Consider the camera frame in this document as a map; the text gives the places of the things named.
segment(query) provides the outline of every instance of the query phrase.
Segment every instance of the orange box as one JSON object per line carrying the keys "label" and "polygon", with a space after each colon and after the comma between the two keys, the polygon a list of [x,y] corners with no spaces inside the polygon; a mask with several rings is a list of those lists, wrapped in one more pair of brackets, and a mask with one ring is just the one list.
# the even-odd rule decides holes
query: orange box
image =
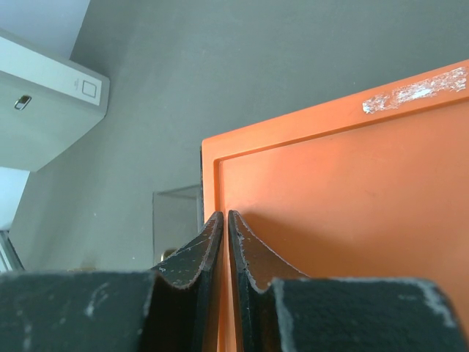
{"label": "orange box", "polygon": [[[435,281],[469,330],[469,60],[202,143],[204,213],[311,277]],[[219,350],[236,351],[227,235]]]}

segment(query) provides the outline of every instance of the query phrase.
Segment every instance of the orange plastic surface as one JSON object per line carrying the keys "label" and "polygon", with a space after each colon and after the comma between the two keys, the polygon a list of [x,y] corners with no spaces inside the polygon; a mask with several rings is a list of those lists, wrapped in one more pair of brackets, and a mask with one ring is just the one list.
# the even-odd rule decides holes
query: orange plastic surface
{"label": "orange plastic surface", "polygon": [[[204,140],[205,216],[240,211],[312,277],[431,279],[468,332],[467,72],[469,60]],[[224,248],[218,349],[231,352],[226,233]]]}

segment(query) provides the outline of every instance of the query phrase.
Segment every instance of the small square label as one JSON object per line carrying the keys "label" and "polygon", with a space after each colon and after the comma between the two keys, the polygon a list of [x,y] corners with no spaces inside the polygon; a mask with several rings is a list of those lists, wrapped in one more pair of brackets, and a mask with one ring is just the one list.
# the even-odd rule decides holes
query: small square label
{"label": "small square label", "polygon": [[83,94],[88,95],[91,98],[96,98],[96,86],[93,83],[83,80],[83,88],[81,91]]}

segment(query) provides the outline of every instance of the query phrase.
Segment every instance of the white cabinet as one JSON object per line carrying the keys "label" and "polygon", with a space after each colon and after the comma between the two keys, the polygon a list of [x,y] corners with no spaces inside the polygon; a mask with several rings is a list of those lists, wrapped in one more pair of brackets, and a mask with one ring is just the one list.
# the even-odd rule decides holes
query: white cabinet
{"label": "white cabinet", "polygon": [[108,78],[0,30],[0,166],[45,166],[104,118],[108,94]]}

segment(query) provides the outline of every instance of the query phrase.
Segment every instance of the worn paint patch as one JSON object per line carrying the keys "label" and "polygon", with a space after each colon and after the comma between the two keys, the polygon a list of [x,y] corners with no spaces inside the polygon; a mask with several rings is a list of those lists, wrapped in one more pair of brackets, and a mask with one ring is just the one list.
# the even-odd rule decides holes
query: worn paint patch
{"label": "worn paint patch", "polygon": [[374,114],[378,111],[397,109],[408,101],[430,98],[440,91],[459,92],[466,88],[468,72],[466,67],[458,67],[441,75],[383,92],[363,102],[363,111]]}

